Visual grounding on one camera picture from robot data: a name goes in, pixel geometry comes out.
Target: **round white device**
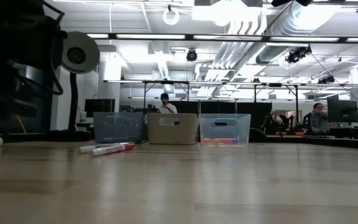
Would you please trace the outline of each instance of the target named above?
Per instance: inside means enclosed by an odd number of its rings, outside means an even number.
[[[92,71],[100,60],[96,42],[82,32],[68,32],[64,40],[62,67],[75,74]]]

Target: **wooden table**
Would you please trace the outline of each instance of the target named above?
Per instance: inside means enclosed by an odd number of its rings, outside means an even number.
[[[5,144],[0,223],[358,223],[358,149],[82,145]]]

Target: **person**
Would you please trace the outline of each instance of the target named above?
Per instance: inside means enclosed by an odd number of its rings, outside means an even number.
[[[323,111],[324,106],[321,103],[313,105],[313,111],[310,113],[310,126],[314,133],[321,133],[329,131],[326,120],[328,119],[327,113]]]
[[[162,106],[159,108],[161,113],[178,113],[176,106],[169,103],[168,93],[161,94]]]

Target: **gray plastic bin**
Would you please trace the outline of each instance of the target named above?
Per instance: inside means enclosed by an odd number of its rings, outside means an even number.
[[[94,112],[94,140],[102,143],[140,142],[142,113]]]
[[[201,114],[201,143],[205,145],[248,145],[250,114]]]

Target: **marker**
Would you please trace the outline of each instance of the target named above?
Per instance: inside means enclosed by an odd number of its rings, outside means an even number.
[[[109,146],[118,146],[120,144],[126,144],[126,143],[112,143],[112,144],[100,144],[100,145],[95,145],[95,146],[83,146],[78,149],[78,152],[81,154],[84,154],[84,153],[90,152],[90,150],[92,150],[92,149],[97,149],[97,148],[101,148],[101,147],[109,147]]]
[[[89,154],[89,156],[92,156],[92,157],[93,156],[102,156],[102,155],[111,154],[111,153],[115,153],[115,152],[131,150],[133,148],[135,148],[134,143],[126,143],[126,144],[119,144],[116,146],[108,146],[108,147],[101,147],[98,149],[92,149],[92,150],[90,150],[90,152],[88,154]]]

